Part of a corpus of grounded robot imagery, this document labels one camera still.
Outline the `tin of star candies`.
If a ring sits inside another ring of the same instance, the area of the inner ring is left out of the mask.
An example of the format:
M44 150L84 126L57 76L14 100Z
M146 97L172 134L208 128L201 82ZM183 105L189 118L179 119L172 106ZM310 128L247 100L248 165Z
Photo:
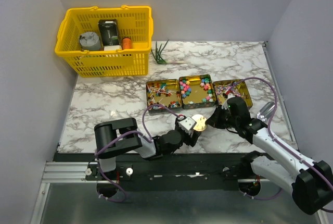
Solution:
M209 74L183 76L178 81L183 109L213 107L216 105L217 99Z

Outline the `silver metal scoop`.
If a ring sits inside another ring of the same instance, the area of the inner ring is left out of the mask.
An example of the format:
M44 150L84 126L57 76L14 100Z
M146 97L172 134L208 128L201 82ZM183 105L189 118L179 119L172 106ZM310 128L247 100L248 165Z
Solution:
M267 102L257 113L257 118L262 122L268 122L273 114L273 110L275 107L274 102Z

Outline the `tin of rainbow lollipops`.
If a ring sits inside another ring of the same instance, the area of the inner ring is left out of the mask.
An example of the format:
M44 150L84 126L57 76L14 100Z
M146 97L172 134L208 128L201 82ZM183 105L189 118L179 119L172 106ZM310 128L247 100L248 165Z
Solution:
M218 105L224 104L224 102L229 97L235 96L241 97L246 102L248 109L253 106L253 102L245 82L236 84L239 81L240 79L221 80L213 82L213 87L215 90Z

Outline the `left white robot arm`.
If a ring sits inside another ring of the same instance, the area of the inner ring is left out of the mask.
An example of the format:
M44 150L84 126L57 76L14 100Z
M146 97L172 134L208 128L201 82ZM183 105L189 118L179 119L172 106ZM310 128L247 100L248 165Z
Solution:
M97 173L105 180L111 179L116 171L116 157L129 151L153 160L174 153L184 144L193 147L201 135L195 130L196 125L192 118L180 116L173 130L149 139L140 132L134 118L99 123L94 127Z

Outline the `tin of dark lollipops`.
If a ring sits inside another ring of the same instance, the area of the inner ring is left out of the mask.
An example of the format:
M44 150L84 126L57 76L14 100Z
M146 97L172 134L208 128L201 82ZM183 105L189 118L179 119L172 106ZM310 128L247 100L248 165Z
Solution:
M166 79L146 82L146 102L152 106L150 115L164 114L167 107L175 113L182 111L180 85L177 79Z

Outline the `round jar lid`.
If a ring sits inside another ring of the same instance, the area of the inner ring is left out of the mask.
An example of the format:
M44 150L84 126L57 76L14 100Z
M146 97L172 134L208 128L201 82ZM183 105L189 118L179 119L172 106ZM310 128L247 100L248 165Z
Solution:
M206 125L207 119L205 116L196 114L196 115L193 115L191 118L196 122L196 124L193 128L195 131L202 132L207 128L207 125Z

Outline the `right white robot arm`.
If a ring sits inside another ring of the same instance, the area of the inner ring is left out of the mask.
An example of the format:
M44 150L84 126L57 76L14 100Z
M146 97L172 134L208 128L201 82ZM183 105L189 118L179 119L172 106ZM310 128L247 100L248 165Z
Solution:
M332 202L331 167L323 160L315 162L302 155L275 135L266 123L252 118L242 98L232 97L217 106L206 124L217 129L233 128L241 138L268 154L250 153L239 165L243 177L265 177L289 193L308 215Z

